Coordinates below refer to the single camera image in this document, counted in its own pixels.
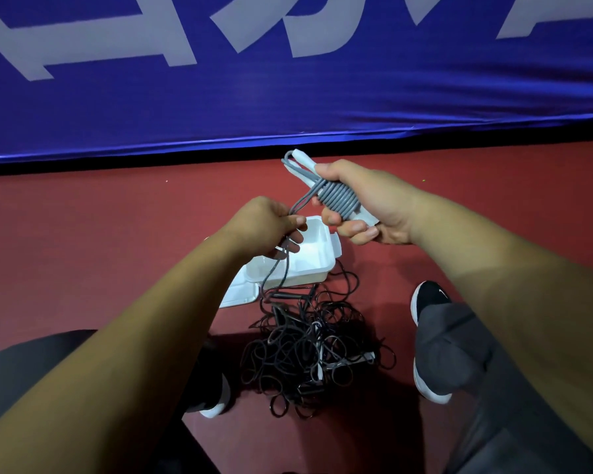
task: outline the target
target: blue banner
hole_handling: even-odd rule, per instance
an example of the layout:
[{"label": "blue banner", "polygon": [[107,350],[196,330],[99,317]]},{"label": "blue banner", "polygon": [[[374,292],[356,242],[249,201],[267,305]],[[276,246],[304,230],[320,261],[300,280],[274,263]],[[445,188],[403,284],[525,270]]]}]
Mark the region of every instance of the blue banner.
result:
[{"label": "blue banner", "polygon": [[593,118],[593,0],[0,0],[0,162]]}]

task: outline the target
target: forearm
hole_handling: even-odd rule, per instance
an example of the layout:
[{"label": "forearm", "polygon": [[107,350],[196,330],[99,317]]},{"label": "forearm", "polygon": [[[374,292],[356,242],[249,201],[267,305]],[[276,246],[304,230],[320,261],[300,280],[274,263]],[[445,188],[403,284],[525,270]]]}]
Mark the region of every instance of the forearm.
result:
[{"label": "forearm", "polygon": [[593,271],[422,193],[411,238],[593,448]]},{"label": "forearm", "polygon": [[0,419],[0,472],[142,466],[246,262],[224,236],[202,243]]}]

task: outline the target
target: left hand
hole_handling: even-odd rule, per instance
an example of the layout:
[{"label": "left hand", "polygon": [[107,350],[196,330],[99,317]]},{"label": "left hand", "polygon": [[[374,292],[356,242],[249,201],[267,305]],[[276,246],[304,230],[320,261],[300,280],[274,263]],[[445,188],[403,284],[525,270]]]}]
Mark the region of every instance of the left hand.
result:
[{"label": "left hand", "polygon": [[221,231],[235,235],[247,258],[261,255],[281,258],[284,256],[276,247],[284,237],[289,236],[288,250],[296,253],[299,251],[297,243],[303,241],[303,235],[297,229],[307,230],[305,216],[288,215],[288,212],[283,203],[258,197],[237,211]]}]

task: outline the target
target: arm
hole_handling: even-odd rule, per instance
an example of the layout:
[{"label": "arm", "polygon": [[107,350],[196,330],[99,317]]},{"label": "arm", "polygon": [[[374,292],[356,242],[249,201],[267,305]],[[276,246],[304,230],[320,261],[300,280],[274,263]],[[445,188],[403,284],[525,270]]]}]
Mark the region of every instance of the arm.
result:
[{"label": "arm", "polygon": [[593,270],[447,199],[347,161],[317,165],[381,223],[328,223],[356,244],[413,243],[444,271],[549,405],[593,450]]},{"label": "arm", "polygon": [[237,271],[302,241],[305,218],[287,214],[254,199],[48,373],[0,418],[0,473],[140,470]]}]

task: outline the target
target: hand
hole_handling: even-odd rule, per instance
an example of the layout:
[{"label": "hand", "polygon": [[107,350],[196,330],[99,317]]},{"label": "hand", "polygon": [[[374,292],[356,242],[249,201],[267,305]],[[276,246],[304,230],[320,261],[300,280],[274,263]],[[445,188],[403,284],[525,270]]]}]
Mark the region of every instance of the hand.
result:
[{"label": "hand", "polygon": [[288,216],[288,207],[266,197],[258,197],[246,203],[221,232],[234,236],[246,258],[268,256],[282,258],[285,255],[276,249],[284,237],[289,237],[288,251],[299,251],[297,243],[303,242],[303,235],[297,231],[307,230],[305,216]]},{"label": "hand", "polygon": [[[357,245],[377,241],[390,245],[411,243],[411,214],[416,196],[422,191],[384,171],[374,171],[347,160],[317,164],[317,173],[330,181],[342,181],[354,190],[360,203],[380,220],[367,227],[364,221],[342,222],[340,215],[323,209],[323,222],[338,226],[338,233]],[[314,205],[323,206],[315,198]]]}]

